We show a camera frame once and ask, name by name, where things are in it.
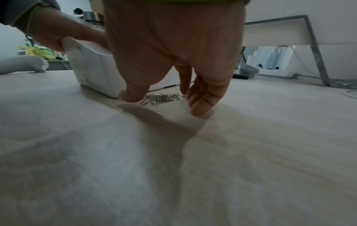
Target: hand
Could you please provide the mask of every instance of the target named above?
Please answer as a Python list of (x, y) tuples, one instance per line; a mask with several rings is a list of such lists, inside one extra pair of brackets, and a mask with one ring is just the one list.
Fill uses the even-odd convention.
[[(241, 51), (243, 0), (103, 3), (109, 46), (127, 86), (120, 99), (140, 101), (172, 66), (180, 74), (180, 90), (193, 115), (206, 113), (222, 99)], [(197, 77), (190, 88), (192, 68)]]
[(39, 8), (32, 17), (27, 34), (42, 45), (59, 52), (64, 52), (61, 39), (66, 36), (98, 42), (108, 48), (103, 30), (53, 8)]

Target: white wall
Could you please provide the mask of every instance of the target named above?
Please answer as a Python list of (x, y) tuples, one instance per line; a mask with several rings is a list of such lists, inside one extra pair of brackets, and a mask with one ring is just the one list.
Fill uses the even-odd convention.
[[(73, 15), (73, 9), (81, 8), (91, 11), (89, 0), (57, 0), (62, 12)], [(19, 45), (25, 44), (25, 35), (10, 26), (0, 24), (0, 59), (14, 57)]]
[[(357, 79), (357, 0), (252, 0), (247, 6), (247, 22), (293, 15), (308, 15), (330, 78)], [(296, 52), (307, 67), (318, 73), (310, 46)], [(293, 56), (289, 70), (313, 75)]]

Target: pile of paper clips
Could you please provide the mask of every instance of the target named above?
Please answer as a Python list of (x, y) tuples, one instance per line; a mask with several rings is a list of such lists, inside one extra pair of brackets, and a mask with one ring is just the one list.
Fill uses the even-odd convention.
[(178, 100), (180, 100), (179, 93), (174, 93), (174, 94), (148, 93), (145, 96), (145, 98), (138, 104), (138, 107), (142, 107), (148, 104), (149, 102), (152, 105), (156, 105), (156, 104), (162, 104), (162, 103), (178, 101)]

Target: yellow object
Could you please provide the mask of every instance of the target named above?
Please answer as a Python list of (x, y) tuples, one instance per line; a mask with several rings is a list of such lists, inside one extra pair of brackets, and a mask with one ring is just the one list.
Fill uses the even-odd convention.
[(39, 48), (39, 47), (26, 47), (26, 46), (19, 46), (21, 50), (25, 50), (26, 55), (38, 56), (45, 60), (54, 60), (56, 57), (53, 54), (53, 51), (49, 48)]

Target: sleeve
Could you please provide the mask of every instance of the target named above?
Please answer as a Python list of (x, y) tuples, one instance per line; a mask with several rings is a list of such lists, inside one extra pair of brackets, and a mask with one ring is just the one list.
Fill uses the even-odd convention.
[(22, 15), (38, 4), (61, 9), (56, 0), (3, 0), (0, 4), (0, 23), (10, 26), (14, 26)]

